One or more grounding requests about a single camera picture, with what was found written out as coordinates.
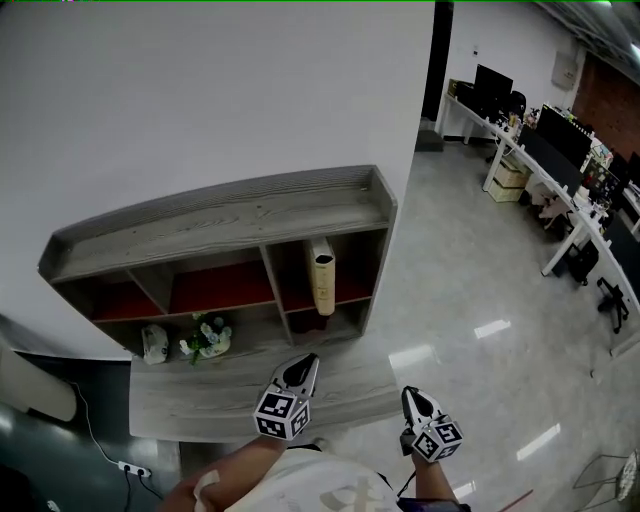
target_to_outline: power strip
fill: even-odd
[[[136,476],[138,475],[138,471],[142,471],[142,473],[140,474],[142,478],[149,478],[151,476],[151,471],[149,469],[134,466],[133,464],[129,464],[128,462],[118,462],[118,468],[120,469],[120,471],[129,471],[129,473]]]

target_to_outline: white wall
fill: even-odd
[[[478,56],[473,55],[478,46]],[[571,91],[551,83],[556,52],[576,56],[578,77]],[[527,98],[529,107],[544,102],[571,107],[576,97],[585,50],[568,31],[560,27],[533,5],[524,3],[456,3],[451,29],[451,46],[445,79],[473,82],[478,64],[513,79],[513,90]],[[438,123],[442,122],[442,108]],[[444,135],[462,135],[464,118],[455,109],[444,125]],[[473,135],[482,136],[476,128]]]
[[[18,348],[127,357],[36,272],[50,234],[71,223],[366,163],[402,201],[432,24],[429,4],[6,6],[0,314],[33,334]]]

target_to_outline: glossy floor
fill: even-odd
[[[527,209],[482,192],[483,156],[461,144],[415,155],[381,294],[360,342],[386,347],[399,386],[432,394],[459,421],[465,442],[444,467],[474,510],[497,512],[529,490],[513,510],[574,510],[597,489],[571,489],[587,463],[636,446],[638,360],[600,383],[589,377],[618,339],[611,319],[596,311],[595,280],[610,269],[599,263],[586,287],[568,276],[543,277],[557,242]],[[402,427],[398,417],[327,437],[333,451],[399,488],[411,474],[397,443]],[[620,461],[609,462],[586,476],[615,475]]]

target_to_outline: ceiling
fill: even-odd
[[[640,2],[536,2],[593,54],[640,84]]]

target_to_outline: red shelf backing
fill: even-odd
[[[161,315],[162,311],[151,299],[134,282],[128,281],[100,288],[96,293],[91,319],[95,322],[105,322]]]
[[[273,301],[264,264],[251,261],[177,274],[169,313],[215,311]]]
[[[303,267],[287,269],[279,276],[280,294],[285,312],[315,308],[307,271]],[[371,298],[373,285],[353,264],[336,263],[336,304]]]

